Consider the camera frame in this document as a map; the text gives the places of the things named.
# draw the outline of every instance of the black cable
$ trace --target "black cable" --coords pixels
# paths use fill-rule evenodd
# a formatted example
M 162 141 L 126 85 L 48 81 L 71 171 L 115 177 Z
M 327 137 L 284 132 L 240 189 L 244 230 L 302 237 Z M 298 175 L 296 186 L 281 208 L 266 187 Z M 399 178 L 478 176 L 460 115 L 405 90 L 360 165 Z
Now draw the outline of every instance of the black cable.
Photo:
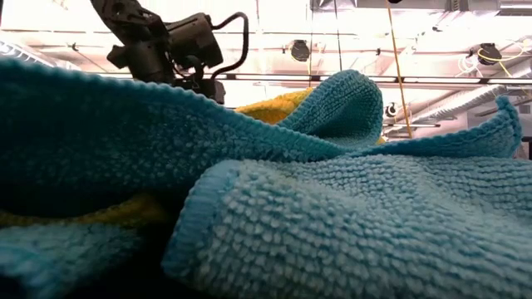
M 342 71 L 342 48 L 340 47 L 340 21 L 338 20 L 338 9 L 336 0 L 334 0 L 334 15 L 336 16 L 336 37 L 338 41 L 338 60 L 340 61 L 340 71 Z
M 242 41 L 242 56 L 240 56 L 240 59 L 235 62 L 233 65 L 231 66 L 224 66 L 222 68 L 219 68 L 218 70 L 216 70 L 213 75 L 210 77 L 210 79 L 216 79 L 216 76 L 223 73 L 223 72 L 226 72 L 226 71 L 232 71 L 236 68 L 239 68 L 240 66 L 242 66 L 244 64 L 244 62 L 246 61 L 246 58 L 248 58 L 248 50 L 249 50 L 249 20 L 248 20 L 248 17 L 243 13 L 243 12 L 236 12 L 234 15 L 232 15 L 231 17 L 228 17 L 227 19 L 225 19 L 225 21 L 223 21 L 221 24 L 217 25 L 217 26 L 212 26 L 212 28 L 214 30 L 218 30 L 218 29 L 221 29 L 225 26 L 227 26 L 227 24 L 231 23 L 232 21 L 234 21 L 236 18 L 238 17 L 241 17 L 243 20 L 244 20 L 244 31 L 243 31 L 243 41 Z
M 89 58 L 89 57 L 83 55 L 83 53 L 81 53 L 81 52 L 79 51 L 79 49 L 76 48 L 76 43 L 75 43 L 75 42 L 70 46 L 70 48 L 71 48 L 72 50 L 74 50 L 74 52 L 76 52 L 77 54 L 81 55 L 81 57 L 83 57 L 83 58 L 87 59 L 88 61 L 90 61 L 93 65 L 98 66 L 98 68 L 101 69 L 102 71 L 104 71 L 104 72 L 109 72 L 109 71 L 106 70 L 105 68 L 101 67 L 99 64 L 95 63 L 91 58 Z

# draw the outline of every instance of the yellow towel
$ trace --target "yellow towel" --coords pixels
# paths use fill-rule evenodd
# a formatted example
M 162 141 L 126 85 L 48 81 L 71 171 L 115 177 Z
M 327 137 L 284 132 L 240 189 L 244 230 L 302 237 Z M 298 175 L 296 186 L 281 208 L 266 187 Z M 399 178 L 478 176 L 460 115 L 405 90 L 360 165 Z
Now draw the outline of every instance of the yellow towel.
M 50 223 L 107 223 L 124 228 L 141 228 L 148 224 L 169 221 L 170 216 L 149 194 L 138 194 L 124 203 L 73 218 L 18 216 L 0 210 L 0 227 Z
M 299 104 L 301 104 L 308 95 L 313 91 L 312 87 L 304 91 L 290 92 L 284 95 L 276 96 L 272 100 L 265 100 L 259 103 L 246 105 L 235 109 L 235 111 L 251 116 L 256 120 L 274 125 L 284 120 L 290 115 Z M 385 143 L 383 138 L 379 138 L 378 145 Z

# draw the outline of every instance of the towel hem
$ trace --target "towel hem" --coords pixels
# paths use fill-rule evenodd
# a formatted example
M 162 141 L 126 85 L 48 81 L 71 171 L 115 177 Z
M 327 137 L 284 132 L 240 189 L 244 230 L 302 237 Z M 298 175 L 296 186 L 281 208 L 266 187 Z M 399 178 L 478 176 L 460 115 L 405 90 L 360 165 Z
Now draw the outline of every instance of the towel hem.
M 200 262 L 201 248 L 216 223 L 223 197 L 239 176 L 239 162 L 226 160 L 211 167 L 198 179 L 185 200 L 174 233 L 161 263 L 170 277 L 188 282 Z

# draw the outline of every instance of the towel fold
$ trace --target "towel fold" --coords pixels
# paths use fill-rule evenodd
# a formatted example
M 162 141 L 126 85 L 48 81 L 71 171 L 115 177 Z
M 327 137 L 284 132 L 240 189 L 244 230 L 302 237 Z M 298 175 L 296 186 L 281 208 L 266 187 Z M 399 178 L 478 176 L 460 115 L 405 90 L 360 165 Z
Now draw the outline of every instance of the towel fold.
M 0 95 L 0 187 L 17 199 L 0 208 L 46 218 L 79 217 L 150 190 L 186 191 L 224 159 L 332 158 L 374 145 L 382 120 L 381 92 L 355 71 L 321 84 L 293 112 L 302 120 L 282 126 L 192 91 L 5 59 Z M 348 146 L 307 135 L 348 117 L 337 132 Z
M 61 298 L 119 267 L 142 247 L 143 239 L 133 231 L 104 224 L 0 229 L 0 286 L 13 286 L 0 294 Z
M 235 111 L 274 125 L 292 114 L 312 91 L 313 89 L 309 87 L 304 91 L 289 92 L 276 96 L 272 100 L 264 100 L 259 103 L 239 107 Z
M 163 267 L 227 298 L 530 298 L 531 177 L 487 157 L 224 161 Z

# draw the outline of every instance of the ceiling duct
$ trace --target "ceiling duct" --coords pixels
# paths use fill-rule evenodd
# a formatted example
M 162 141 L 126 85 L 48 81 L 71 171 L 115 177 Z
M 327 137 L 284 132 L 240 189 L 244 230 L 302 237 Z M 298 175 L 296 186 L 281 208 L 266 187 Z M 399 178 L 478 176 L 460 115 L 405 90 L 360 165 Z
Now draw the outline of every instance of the ceiling duct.
M 523 61 L 508 69 L 510 74 L 513 74 L 516 78 L 522 78 L 532 76 L 532 59 Z M 494 77 L 504 77 L 505 72 L 500 72 Z M 497 96 L 507 93 L 506 86 L 493 85 L 483 86 L 473 91 L 460 91 L 452 96 L 448 96 L 443 100 L 436 102 L 433 105 L 428 106 L 424 110 L 421 110 L 414 114 L 411 118 L 411 122 L 423 121 L 428 119 L 441 119 L 447 116 L 456 115 L 461 112 L 465 112 L 471 108 L 475 108 L 479 105 L 483 105 L 494 100 Z
M 430 9 L 441 11 L 498 11 L 499 0 L 403 0 L 392 4 L 397 9 Z M 349 11 L 355 8 L 387 8 L 382 0 L 310 0 L 313 12 Z
M 15 58 L 21 61 L 27 61 L 31 63 L 38 63 L 45 66 L 54 66 L 53 64 L 48 61 L 45 61 L 41 57 L 35 56 L 28 51 L 24 51 L 20 47 L 3 41 L 0 41 L 0 56 Z
M 483 86 L 474 91 L 460 91 L 440 100 L 412 116 L 411 122 L 442 119 L 467 111 L 471 108 L 493 101 L 497 96 L 508 92 L 506 86 Z
M 313 12 L 345 12 L 354 8 L 357 8 L 357 0 L 310 0 Z

